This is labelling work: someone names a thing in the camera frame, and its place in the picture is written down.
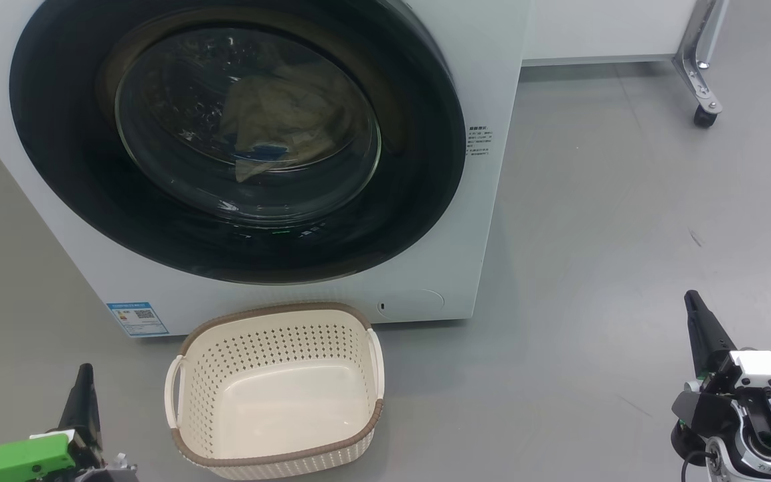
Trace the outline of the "cream perforated laundry basket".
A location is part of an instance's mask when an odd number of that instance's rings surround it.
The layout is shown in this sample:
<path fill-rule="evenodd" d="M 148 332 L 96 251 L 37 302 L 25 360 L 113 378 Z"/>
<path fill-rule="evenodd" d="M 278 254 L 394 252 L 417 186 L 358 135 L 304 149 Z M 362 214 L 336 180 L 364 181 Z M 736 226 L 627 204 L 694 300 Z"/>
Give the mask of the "cream perforated laundry basket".
<path fill-rule="evenodd" d="M 165 417 L 181 455 L 224 479 L 334 469 L 372 443 L 384 368 L 372 324 L 348 305 L 224 315 L 193 330 L 171 362 Z"/>

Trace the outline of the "white cart panel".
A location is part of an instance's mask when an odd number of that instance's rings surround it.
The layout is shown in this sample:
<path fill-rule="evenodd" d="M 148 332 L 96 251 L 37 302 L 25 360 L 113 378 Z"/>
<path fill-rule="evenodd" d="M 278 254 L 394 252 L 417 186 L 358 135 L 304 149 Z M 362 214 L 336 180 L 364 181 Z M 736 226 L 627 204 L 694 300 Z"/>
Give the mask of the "white cart panel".
<path fill-rule="evenodd" d="M 524 66 L 664 60 L 697 0 L 531 0 Z"/>

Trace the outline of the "cream bear-print garment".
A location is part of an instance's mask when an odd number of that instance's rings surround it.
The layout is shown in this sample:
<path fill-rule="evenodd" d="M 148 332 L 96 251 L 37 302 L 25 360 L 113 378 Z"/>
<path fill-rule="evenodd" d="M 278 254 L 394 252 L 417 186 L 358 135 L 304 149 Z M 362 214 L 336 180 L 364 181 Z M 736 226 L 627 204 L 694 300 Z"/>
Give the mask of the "cream bear-print garment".
<path fill-rule="evenodd" d="M 332 155 L 367 128 L 354 83 L 328 63 L 281 65 L 251 74 L 228 91 L 218 134 L 239 153 L 284 149 L 282 161 Z"/>

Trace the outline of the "black round glass washer door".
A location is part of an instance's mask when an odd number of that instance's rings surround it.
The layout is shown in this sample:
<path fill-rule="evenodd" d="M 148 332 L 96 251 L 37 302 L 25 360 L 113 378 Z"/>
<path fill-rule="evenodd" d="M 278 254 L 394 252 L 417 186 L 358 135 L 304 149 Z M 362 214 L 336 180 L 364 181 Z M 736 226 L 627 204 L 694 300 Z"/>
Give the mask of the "black round glass washer door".
<path fill-rule="evenodd" d="M 367 128 L 238 183 L 218 134 L 233 83 L 328 63 Z M 402 0 L 43 0 L 10 68 L 31 164 L 84 222 L 203 278 L 266 286 L 371 269 L 428 233 L 462 179 L 446 60 Z"/>

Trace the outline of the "blue energy label sticker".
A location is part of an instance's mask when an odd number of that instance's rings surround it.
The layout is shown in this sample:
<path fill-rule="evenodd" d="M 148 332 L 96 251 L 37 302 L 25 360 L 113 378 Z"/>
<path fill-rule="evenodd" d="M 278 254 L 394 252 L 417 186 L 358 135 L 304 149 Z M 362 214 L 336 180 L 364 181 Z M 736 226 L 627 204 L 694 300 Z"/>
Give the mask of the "blue energy label sticker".
<path fill-rule="evenodd" d="M 162 323 L 153 306 L 149 303 L 107 304 L 106 306 L 129 337 L 160 337 L 169 335 L 165 324 Z"/>

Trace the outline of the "small printed text label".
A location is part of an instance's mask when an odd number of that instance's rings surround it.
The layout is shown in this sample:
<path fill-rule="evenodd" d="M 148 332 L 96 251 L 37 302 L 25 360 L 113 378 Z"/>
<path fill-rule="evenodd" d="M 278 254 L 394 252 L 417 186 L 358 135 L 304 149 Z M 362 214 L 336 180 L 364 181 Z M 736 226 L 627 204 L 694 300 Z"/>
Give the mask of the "small printed text label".
<path fill-rule="evenodd" d="M 489 155 L 493 146 L 493 132 L 485 125 L 475 125 L 467 128 L 466 155 L 480 157 Z"/>

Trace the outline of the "white front-load washing machine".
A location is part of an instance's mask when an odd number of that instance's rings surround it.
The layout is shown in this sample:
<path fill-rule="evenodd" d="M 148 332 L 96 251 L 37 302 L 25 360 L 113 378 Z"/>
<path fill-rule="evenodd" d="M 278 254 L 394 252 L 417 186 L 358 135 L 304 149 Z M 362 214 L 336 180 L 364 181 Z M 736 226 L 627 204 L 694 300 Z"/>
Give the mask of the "white front-load washing machine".
<path fill-rule="evenodd" d="M 423 23 L 452 73 L 467 128 L 493 132 L 489 155 L 465 156 L 462 179 L 443 216 L 409 249 L 341 278 L 266 286 L 203 278 L 125 249 L 74 213 L 46 184 L 19 140 L 10 98 L 13 53 L 43 0 L 0 0 L 0 160 L 105 304 L 146 302 L 169 335 L 187 335 L 227 313 L 266 306 L 339 303 L 371 323 L 388 293 L 440 293 L 437 319 L 473 315 L 527 31 L 527 0 L 402 0 Z"/>

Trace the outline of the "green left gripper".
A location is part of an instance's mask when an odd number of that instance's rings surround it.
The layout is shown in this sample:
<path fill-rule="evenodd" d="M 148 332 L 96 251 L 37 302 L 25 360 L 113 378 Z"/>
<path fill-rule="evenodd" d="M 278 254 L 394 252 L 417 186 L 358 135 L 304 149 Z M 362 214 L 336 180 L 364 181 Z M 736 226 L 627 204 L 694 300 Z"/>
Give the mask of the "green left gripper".
<path fill-rule="evenodd" d="M 0 482 L 139 482 L 126 455 L 103 458 L 92 364 L 80 366 L 58 430 L 0 445 Z"/>

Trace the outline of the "metal cart leg with caster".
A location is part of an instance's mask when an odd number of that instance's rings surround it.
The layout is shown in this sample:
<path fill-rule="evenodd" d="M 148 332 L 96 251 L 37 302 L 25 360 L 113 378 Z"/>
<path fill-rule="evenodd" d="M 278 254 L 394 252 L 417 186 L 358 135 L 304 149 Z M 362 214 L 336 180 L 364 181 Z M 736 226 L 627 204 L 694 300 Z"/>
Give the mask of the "metal cart leg with caster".
<path fill-rule="evenodd" d="M 698 101 L 693 123 L 701 129 L 715 124 L 722 105 L 703 73 L 712 62 L 729 0 L 695 0 L 677 52 L 672 58 L 677 73 Z"/>

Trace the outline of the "cream garment with blue cuff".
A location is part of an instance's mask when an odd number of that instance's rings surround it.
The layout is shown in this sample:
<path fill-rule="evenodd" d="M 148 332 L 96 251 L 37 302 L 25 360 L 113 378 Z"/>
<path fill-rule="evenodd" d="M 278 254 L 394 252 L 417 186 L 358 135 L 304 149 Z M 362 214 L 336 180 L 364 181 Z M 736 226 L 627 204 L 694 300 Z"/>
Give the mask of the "cream garment with blue cuff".
<path fill-rule="evenodd" d="M 303 141 L 290 145 L 260 143 L 232 153 L 235 159 L 234 176 L 238 183 L 248 178 L 304 167 L 328 157 L 335 150 L 333 141 Z"/>

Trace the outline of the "round white filter cover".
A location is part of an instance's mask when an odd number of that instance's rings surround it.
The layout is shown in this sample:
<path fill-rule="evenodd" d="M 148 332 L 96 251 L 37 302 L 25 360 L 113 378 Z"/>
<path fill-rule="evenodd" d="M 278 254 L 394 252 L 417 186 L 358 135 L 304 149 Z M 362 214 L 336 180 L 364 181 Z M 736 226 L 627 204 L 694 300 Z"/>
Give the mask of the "round white filter cover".
<path fill-rule="evenodd" d="M 394 321 L 437 319 L 444 307 L 440 293 L 426 289 L 410 289 L 388 293 L 377 302 L 377 311 Z"/>

